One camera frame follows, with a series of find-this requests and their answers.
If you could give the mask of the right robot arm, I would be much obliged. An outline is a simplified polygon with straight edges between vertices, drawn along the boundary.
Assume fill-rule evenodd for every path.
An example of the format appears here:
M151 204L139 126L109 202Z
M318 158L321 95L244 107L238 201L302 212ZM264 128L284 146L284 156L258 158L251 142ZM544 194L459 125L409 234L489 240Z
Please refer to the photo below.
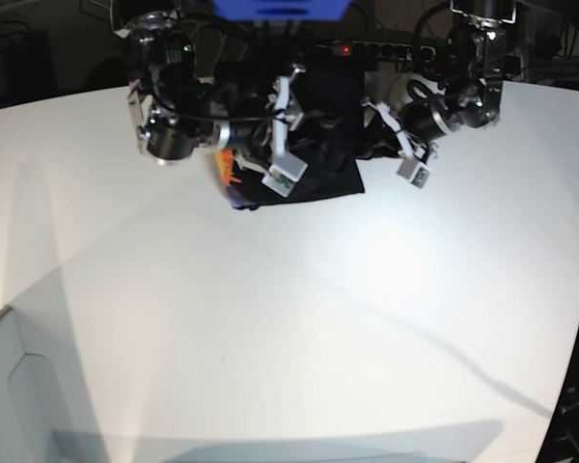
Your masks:
M251 58L220 63L210 82L196 74L187 15L173 2L114 1L113 31L125 41L128 103L138 147L162 164L205 147L241 150L269 167L290 159L290 140L311 143L340 126L343 111L325 99L326 77L307 67L288 39L266 42L221 17L191 18L241 40Z

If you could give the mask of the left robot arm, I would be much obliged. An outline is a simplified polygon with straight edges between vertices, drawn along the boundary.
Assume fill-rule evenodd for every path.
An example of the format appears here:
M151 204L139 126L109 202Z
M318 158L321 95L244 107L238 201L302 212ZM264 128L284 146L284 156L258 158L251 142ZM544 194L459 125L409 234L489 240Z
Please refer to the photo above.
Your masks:
M427 60L423 30L432 17L453 14L453 26L442 57ZM408 159L426 163L435 141L462 126L481 128L500 118L507 30L516 19L514 1L441 1L417 21L410 43L406 83L409 100L392 109L365 99L372 116L365 124L361 160Z

